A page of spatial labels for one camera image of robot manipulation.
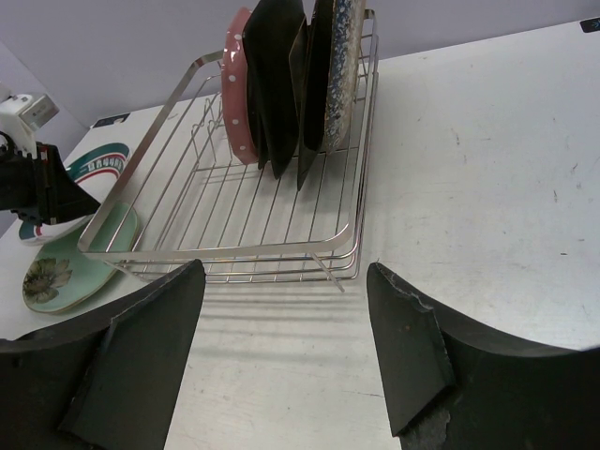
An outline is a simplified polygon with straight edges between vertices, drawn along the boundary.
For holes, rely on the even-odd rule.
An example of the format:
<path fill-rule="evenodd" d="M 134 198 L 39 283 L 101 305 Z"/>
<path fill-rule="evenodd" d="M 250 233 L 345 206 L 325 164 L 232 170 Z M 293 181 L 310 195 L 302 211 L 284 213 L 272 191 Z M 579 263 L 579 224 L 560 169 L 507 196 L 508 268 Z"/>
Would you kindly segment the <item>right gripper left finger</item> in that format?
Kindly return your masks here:
<path fill-rule="evenodd" d="M 194 260 L 102 307 L 2 340 L 2 448 L 163 448 L 204 291 Z"/>

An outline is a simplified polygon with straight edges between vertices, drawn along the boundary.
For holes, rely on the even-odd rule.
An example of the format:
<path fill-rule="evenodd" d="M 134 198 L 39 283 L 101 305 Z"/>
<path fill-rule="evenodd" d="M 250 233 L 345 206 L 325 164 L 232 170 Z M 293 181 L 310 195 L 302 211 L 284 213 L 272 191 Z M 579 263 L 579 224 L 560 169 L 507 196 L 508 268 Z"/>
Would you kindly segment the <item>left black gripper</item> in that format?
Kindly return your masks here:
<path fill-rule="evenodd" d="M 34 226 L 93 215 L 99 202 L 70 179 L 55 145 L 37 143 L 37 159 L 24 157 L 1 132 L 1 210 Z"/>

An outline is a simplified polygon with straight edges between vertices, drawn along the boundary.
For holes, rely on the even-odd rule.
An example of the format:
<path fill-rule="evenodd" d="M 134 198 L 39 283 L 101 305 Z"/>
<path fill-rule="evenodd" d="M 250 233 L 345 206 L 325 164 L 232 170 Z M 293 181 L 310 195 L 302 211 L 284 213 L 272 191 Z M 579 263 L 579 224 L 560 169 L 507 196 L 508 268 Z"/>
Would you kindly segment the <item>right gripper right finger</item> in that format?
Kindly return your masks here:
<path fill-rule="evenodd" d="M 367 270 L 369 318 L 392 435 L 404 449 L 595 449 L 599 351 L 488 326 Z"/>

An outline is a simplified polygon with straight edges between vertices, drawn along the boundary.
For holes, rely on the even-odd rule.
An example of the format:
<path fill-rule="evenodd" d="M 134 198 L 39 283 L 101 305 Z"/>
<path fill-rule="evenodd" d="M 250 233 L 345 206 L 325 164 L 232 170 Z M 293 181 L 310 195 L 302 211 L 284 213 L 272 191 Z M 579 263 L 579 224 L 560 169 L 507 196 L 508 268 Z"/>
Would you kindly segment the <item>white plate green rim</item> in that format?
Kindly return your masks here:
<path fill-rule="evenodd" d="M 96 201 L 103 203 L 130 158 L 129 147 L 121 142 L 111 142 L 97 147 L 67 166 L 67 174 L 80 188 Z M 93 214 L 57 224 L 34 226 L 22 222 L 18 236 L 22 244 L 40 246 L 59 239 L 76 230 Z"/>

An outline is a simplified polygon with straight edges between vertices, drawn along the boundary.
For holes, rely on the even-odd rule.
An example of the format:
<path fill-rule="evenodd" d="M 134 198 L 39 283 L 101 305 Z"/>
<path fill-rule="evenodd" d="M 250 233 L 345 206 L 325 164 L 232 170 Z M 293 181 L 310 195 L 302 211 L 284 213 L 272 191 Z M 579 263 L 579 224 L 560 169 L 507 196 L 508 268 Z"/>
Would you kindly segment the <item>mint green flower plate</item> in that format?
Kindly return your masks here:
<path fill-rule="evenodd" d="M 135 210 L 119 202 L 97 232 L 91 249 L 129 251 L 139 227 Z M 92 296 L 116 273 L 114 267 L 78 250 L 82 232 L 80 227 L 38 252 L 22 282 L 22 299 L 28 308 L 39 313 L 63 312 Z"/>

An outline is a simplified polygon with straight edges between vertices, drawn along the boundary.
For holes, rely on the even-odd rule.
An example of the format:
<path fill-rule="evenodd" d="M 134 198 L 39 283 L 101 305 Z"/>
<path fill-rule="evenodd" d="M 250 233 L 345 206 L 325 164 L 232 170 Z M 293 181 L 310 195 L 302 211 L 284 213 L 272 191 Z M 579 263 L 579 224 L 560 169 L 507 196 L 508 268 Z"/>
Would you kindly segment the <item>wire dish rack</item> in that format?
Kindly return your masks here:
<path fill-rule="evenodd" d="M 338 149 L 315 157 L 303 185 L 296 160 L 275 177 L 235 157 L 219 86 L 222 54 L 193 61 L 85 227 L 80 251 L 144 281 L 194 259 L 215 284 L 356 278 L 378 44 L 367 10 L 348 133 Z"/>

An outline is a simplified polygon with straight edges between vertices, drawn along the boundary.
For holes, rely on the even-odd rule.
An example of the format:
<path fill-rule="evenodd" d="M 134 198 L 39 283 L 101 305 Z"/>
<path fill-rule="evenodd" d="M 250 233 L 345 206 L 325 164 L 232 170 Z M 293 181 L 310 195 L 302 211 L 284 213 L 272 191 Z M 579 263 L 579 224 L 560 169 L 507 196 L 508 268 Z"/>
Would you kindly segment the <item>pink dotted plate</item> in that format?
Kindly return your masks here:
<path fill-rule="evenodd" d="M 243 45 L 243 31 L 251 11 L 241 7 L 234 15 L 226 34 L 221 69 L 222 117 L 234 156 L 245 165 L 258 161 L 248 123 L 248 62 Z"/>

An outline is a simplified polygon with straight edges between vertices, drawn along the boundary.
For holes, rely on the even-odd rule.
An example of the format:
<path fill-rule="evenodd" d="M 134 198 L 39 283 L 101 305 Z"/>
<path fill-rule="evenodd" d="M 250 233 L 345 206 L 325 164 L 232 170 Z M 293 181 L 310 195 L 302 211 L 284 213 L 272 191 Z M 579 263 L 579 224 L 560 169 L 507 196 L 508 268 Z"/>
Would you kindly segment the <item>teal square plate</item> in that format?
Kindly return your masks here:
<path fill-rule="evenodd" d="M 288 56 L 304 18 L 301 1 L 261 1 L 243 31 L 263 142 L 276 179 L 286 172 L 297 148 L 298 125 Z"/>

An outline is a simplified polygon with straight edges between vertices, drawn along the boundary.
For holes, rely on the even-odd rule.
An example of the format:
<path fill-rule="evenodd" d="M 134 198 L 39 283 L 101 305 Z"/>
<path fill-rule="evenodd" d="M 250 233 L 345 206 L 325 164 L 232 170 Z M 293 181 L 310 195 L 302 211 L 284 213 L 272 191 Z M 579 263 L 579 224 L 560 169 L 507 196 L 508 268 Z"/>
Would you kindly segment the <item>cream floral square plate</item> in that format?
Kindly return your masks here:
<path fill-rule="evenodd" d="M 303 152 L 318 152 L 323 140 L 333 8 L 333 1 L 316 1 L 309 27 L 305 102 L 302 116 L 301 149 Z"/>

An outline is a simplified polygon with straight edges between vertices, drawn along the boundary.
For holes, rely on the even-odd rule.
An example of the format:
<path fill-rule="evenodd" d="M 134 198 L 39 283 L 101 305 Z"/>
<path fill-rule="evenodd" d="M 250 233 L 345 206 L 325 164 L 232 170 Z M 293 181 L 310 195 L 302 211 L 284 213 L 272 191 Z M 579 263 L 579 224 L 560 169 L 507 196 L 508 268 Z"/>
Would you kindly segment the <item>speckled round plate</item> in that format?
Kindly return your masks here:
<path fill-rule="evenodd" d="M 357 83 L 365 1 L 335 1 L 322 147 L 329 154 L 345 139 Z"/>

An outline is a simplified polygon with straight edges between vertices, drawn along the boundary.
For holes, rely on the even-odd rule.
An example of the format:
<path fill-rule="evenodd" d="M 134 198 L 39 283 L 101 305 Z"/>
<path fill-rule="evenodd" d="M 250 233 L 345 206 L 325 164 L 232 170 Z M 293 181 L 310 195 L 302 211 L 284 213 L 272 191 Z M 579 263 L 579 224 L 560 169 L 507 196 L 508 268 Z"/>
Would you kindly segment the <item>black floral square plate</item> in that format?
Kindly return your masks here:
<path fill-rule="evenodd" d="M 316 144 L 312 129 L 308 128 L 306 77 L 309 72 L 309 31 L 307 19 L 304 18 L 295 32 L 295 37 L 288 56 L 291 73 L 292 91 L 296 122 L 298 125 L 297 139 L 297 190 L 300 191 L 308 178 L 308 172 L 317 155 L 319 145 Z"/>

